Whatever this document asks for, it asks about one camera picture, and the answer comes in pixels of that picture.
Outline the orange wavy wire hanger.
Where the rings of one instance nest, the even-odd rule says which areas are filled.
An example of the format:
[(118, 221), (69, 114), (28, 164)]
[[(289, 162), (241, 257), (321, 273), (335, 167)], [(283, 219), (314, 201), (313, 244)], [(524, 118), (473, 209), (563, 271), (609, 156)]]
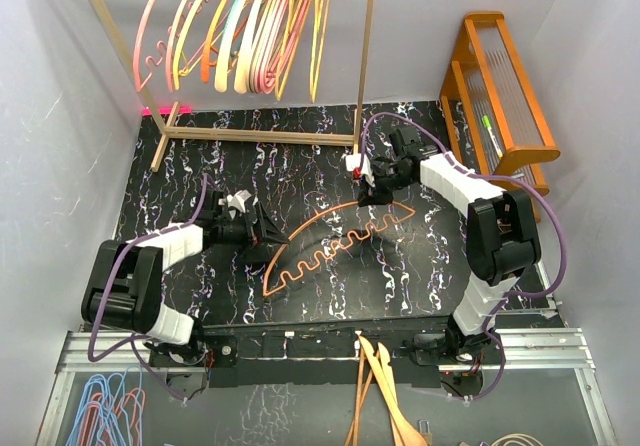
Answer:
[(334, 259), (340, 251), (348, 251), (357, 241), (363, 242), (370, 239), (375, 233), (381, 233), (388, 230), (391, 226), (400, 225), (416, 215), (416, 211), (412, 207), (398, 201), (393, 201), (391, 203), (393, 211), (385, 212), (379, 222), (369, 220), (362, 228), (349, 230), (344, 235), (345, 241), (342, 241), (342, 239), (332, 239), (327, 246), (327, 251), (324, 251), (323, 249), (316, 250), (312, 254), (311, 262), (300, 260), (296, 263), (294, 271), (283, 270), (279, 272), (276, 286), (273, 288), (270, 287), (270, 278), (272, 273), (275, 271), (280, 257), (284, 254), (287, 247), (290, 246), (303, 231), (329, 214), (348, 208), (355, 208), (357, 205), (358, 203), (356, 201), (351, 201), (330, 207), (320, 213), (317, 213), (294, 230), (288, 237), (288, 243), (281, 245), (276, 250), (266, 267), (262, 282), (262, 297), (264, 299), (271, 298), (280, 291), (285, 290), (290, 283), (302, 279), (306, 273), (317, 270), (322, 263), (327, 263)]

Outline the yellow wavy wire hanger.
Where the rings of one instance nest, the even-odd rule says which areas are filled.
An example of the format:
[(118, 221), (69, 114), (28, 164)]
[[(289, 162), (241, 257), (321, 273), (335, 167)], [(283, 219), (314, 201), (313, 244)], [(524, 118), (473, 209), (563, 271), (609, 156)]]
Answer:
[[(166, 67), (165, 72), (171, 74), (171, 82), (168, 85), (173, 86), (172, 92), (177, 92), (180, 89), (180, 79), (188, 76), (196, 67), (200, 66), (200, 57), (203, 50), (202, 41), (199, 48), (191, 55), (184, 53), (184, 47), (187, 41), (189, 30), (196, 17), (200, 14), (201, 10), (211, 0), (182, 0), (181, 5), (184, 7), (184, 13), (186, 16), (181, 21), (181, 25), (178, 27), (178, 32), (174, 32), (172, 36), (172, 59), (170, 64)], [(221, 41), (223, 33), (219, 33), (217, 37), (217, 46)]]

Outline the yellow velvet hanger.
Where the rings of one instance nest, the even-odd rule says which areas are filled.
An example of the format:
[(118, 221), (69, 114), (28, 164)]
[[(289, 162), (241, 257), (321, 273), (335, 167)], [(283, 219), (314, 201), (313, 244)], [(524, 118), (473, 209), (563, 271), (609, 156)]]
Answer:
[(280, 100), (285, 92), (290, 70), (310, 11), (313, 11), (314, 25), (314, 0), (289, 0), (281, 61), (275, 79), (275, 96), (277, 100)]
[(309, 74), (309, 93), (311, 102), (317, 97), (320, 70), (324, 52), (324, 43), (328, 25), (330, 0), (314, 0), (314, 25)]

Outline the pink plastic hanger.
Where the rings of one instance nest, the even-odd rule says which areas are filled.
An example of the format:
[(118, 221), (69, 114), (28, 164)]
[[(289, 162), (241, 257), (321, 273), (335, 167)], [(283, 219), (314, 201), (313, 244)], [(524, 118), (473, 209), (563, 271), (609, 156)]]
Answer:
[(279, 70), (289, 0), (268, 0), (259, 26), (258, 43), (249, 71), (249, 91), (270, 94)]
[(311, 0), (268, 0), (259, 41), (258, 92), (284, 94)]

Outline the pink wavy wire hanger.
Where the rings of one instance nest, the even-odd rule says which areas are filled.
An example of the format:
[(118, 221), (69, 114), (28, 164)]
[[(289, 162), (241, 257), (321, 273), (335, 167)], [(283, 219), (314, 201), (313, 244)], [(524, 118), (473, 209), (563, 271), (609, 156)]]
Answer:
[(137, 26), (133, 72), (138, 88), (163, 80), (171, 91), (198, 63), (203, 43), (187, 38), (187, 23), (211, 0), (146, 0)]

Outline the teal thin hanger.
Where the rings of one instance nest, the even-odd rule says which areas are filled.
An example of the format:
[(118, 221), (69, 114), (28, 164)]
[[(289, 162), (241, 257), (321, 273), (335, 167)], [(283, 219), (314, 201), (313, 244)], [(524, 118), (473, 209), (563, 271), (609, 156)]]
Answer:
[(231, 34), (235, 33), (237, 23), (239, 21), (242, 9), (246, 3), (246, 0), (236, 0), (231, 8), (230, 15), (226, 24), (226, 31)]

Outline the orange thin hanger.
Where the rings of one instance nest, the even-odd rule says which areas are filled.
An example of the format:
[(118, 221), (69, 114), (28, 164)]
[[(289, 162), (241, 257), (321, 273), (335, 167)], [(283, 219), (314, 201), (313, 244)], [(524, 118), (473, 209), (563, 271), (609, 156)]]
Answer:
[(209, 82), (210, 70), (217, 67), (218, 64), (220, 47), (217, 46), (217, 37), (219, 33), (224, 33), (225, 30), (225, 26), (221, 24), (221, 21), (231, 12), (231, 8), (228, 5), (229, 1), (219, 0), (207, 29), (200, 57), (200, 79), (203, 83)]

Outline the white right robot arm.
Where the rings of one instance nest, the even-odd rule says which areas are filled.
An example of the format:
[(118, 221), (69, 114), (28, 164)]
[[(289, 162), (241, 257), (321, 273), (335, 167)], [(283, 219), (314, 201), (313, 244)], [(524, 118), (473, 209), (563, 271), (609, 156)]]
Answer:
[(494, 323), (494, 308), (518, 279), (540, 260), (541, 247), (529, 195), (478, 178), (437, 141), (424, 141), (412, 127), (389, 134), (394, 156), (346, 157), (359, 182), (360, 206), (386, 205), (393, 193), (414, 183), (453, 205), (466, 220), (465, 256), (470, 276), (463, 298), (449, 316), (441, 348), (466, 363), (481, 351)]

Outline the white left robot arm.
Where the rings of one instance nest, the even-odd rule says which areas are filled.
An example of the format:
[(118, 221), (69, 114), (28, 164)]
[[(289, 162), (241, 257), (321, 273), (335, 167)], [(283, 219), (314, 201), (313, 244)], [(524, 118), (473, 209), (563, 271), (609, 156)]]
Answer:
[(204, 189), (187, 221), (129, 242), (106, 240), (99, 246), (81, 316), (93, 325), (168, 343), (182, 363), (197, 364), (205, 356), (207, 342), (193, 332), (193, 317), (164, 303), (163, 273), (215, 245), (237, 246), (254, 264), (269, 260), (269, 246), (287, 243), (286, 235), (248, 191), (226, 195)]

